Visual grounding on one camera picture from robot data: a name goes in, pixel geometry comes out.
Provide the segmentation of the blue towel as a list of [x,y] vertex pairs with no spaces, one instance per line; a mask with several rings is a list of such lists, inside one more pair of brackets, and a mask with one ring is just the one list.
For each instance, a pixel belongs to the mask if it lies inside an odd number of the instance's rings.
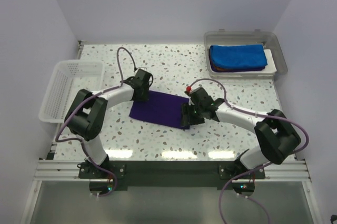
[[209,48],[211,62],[222,69],[265,68],[267,59],[262,45],[219,46]]

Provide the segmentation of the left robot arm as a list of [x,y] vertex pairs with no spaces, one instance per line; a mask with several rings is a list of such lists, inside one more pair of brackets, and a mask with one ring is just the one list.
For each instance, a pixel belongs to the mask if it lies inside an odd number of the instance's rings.
[[75,135],[72,140],[80,142],[86,156],[78,164],[81,179],[112,179],[113,165],[103,148],[100,133],[106,111],[128,101],[147,101],[153,75],[138,69],[134,76],[122,80],[120,86],[91,92],[78,91],[66,114],[64,126]]

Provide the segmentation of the purple towel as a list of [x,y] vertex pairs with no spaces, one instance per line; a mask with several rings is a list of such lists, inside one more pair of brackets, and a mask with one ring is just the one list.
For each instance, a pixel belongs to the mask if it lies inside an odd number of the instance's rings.
[[188,101],[185,97],[149,91],[148,101],[133,102],[129,116],[147,123],[189,129],[189,125],[181,125],[182,105]]
[[228,50],[209,49],[211,62],[218,68],[223,68],[225,72],[245,72],[261,71],[267,65],[264,51],[244,52],[243,54]]

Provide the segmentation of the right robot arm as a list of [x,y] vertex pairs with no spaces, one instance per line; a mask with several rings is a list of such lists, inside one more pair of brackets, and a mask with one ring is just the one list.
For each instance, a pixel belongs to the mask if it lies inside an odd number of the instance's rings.
[[182,127],[203,124],[205,120],[228,123],[256,135],[259,145],[241,153],[225,172],[231,176],[248,177],[253,169],[268,162],[280,165],[297,146],[301,138],[277,109],[269,113],[230,105],[224,98],[213,99],[204,88],[186,88],[189,101],[182,105]]

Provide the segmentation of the brown towel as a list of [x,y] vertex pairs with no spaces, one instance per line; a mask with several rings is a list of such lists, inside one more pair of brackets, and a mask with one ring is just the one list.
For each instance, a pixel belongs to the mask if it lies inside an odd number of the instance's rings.
[[212,62],[210,62],[210,66],[211,66],[212,71],[214,72],[217,72],[217,73],[225,72],[223,68],[216,67]]

